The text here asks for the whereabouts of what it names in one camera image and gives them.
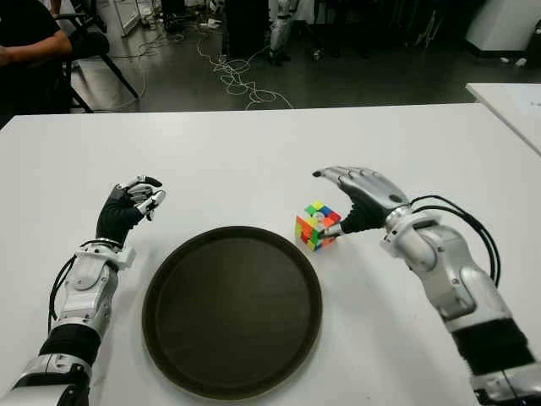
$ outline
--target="white tabletop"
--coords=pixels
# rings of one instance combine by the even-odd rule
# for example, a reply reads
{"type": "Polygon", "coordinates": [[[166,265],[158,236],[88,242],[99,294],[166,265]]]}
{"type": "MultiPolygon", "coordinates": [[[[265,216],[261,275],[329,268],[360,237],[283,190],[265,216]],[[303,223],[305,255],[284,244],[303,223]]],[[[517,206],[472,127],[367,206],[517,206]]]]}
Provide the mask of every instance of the white tabletop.
{"type": "MultiPolygon", "coordinates": [[[[127,244],[114,316],[96,365],[93,404],[216,404],[178,390],[145,352],[146,287],[165,257],[225,225],[293,241],[294,216],[315,199],[344,214],[346,196],[318,167],[378,169],[410,196],[440,192],[476,214],[503,260],[501,292],[540,349],[541,161],[480,104],[274,112],[16,118],[0,132],[0,390],[46,338],[49,289],[75,246],[93,237],[110,188],[145,173],[168,197],[127,244]]],[[[465,226],[478,263],[487,255],[465,226]]],[[[381,231],[306,252],[323,291],[320,340],[287,384],[246,405],[475,404],[467,367],[420,281],[378,245],[381,231]]]]}
{"type": "Polygon", "coordinates": [[[466,88],[541,156],[541,85],[469,83],[466,88]]]}

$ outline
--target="colorful cube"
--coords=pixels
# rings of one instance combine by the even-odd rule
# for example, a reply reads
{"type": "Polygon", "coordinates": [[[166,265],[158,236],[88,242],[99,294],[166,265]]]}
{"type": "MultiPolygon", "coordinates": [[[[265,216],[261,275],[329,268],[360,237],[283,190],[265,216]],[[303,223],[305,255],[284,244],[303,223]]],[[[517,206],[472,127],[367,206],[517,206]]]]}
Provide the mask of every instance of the colorful cube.
{"type": "Polygon", "coordinates": [[[340,215],[317,200],[304,209],[303,217],[297,216],[295,236],[303,241],[310,250],[317,251],[334,241],[334,239],[320,239],[320,231],[340,220],[340,215]]]}

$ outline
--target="black sleeve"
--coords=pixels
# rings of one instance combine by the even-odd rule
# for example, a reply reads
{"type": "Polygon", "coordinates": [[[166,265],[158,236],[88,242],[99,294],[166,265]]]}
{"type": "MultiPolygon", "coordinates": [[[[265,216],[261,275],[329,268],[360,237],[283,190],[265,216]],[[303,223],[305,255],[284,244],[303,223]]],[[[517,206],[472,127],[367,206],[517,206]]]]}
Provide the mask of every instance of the black sleeve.
{"type": "Polygon", "coordinates": [[[49,10],[39,0],[25,0],[22,3],[28,3],[26,7],[26,13],[28,13],[27,24],[35,27],[36,31],[39,31],[47,38],[60,30],[49,10]]]}
{"type": "Polygon", "coordinates": [[[14,14],[17,16],[17,32],[12,35],[20,45],[34,44],[43,41],[49,36],[53,36],[60,30],[57,22],[49,13],[49,10],[39,0],[8,0],[11,1],[14,8],[14,14]]]}

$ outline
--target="dark brown tray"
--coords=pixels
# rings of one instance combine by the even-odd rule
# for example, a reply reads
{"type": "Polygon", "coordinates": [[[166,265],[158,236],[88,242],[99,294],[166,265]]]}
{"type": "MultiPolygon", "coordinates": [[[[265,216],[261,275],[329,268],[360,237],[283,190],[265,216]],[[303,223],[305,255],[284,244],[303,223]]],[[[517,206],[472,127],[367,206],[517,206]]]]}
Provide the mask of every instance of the dark brown tray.
{"type": "Polygon", "coordinates": [[[283,237],[218,228],[173,251],[150,282],[143,332],[172,382],[208,398],[266,392],[309,354],[321,323],[314,268],[283,237]]]}

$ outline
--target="white wire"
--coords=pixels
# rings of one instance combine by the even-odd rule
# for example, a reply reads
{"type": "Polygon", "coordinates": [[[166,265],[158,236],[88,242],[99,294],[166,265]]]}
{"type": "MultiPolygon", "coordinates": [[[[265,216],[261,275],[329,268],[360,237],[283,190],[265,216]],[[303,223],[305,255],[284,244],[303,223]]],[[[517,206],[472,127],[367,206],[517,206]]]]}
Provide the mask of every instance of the white wire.
{"type": "Polygon", "coordinates": [[[120,109],[129,107],[132,104],[142,100],[143,96],[146,93],[146,74],[145,74],[145,70],[143,69],[143,65],[141,64],[141,58],[153,57],[157,55],[156,49],[164,47],[165,45],[169,45],[169,44],[178,44],[179,42],[182,42],[184,40],[185,40],[185,36],[183,36],[182,34],[177,34],[175,36],[165,36],[163,34],[160,34],[152,41],[143,42],[139,44],[137,46],[137,50],[139,52],[137,55],[110,56],[110,58],[115,58],[115,59],[118,59],[118,58],[128,58],[130,60],[134,59],[141,73],[141,79],[143,81],[143,89],[139,93],[139,97],[137,99],[133,99],[132,101],[128,101],[126,103],[122,103],[113,107],[95,109],[94,111],[95,112],[120,112],[120,109]]]}
{"type": "Polygon", "coordinates": [[[197,42],[197,53],[202,58],[207,58],[209,60],[210,65],[213,67],[213,72],[225,72],[225,74],[220,76],[220,81],[227,86],[227,94],[231,96],[241,96],[248,93],[250,103],[246,105],[244,110],[249,110],[254,104],[275,102],[278,97],[280,97],[289,108],[295,108],[281,93],[278,93],[277,91],[269,91],[267,89],[258,89],[257,85],[255,84],[255,80],[250,82],[243,81],[242,74],[246,74],[250,70],[250,62],[252,62],[252,59],[264,52],[268,46],[257,51],[254,55],[248,58],[248,60],[233,59],[229,62],[216,63],[212,60],[210,55],[206,55],[201,51],[201,42],[203,40],[204,38],[197,42]],[[239,67],[234,68],[233,65],[237,63],[241,64],[239,67]]]}

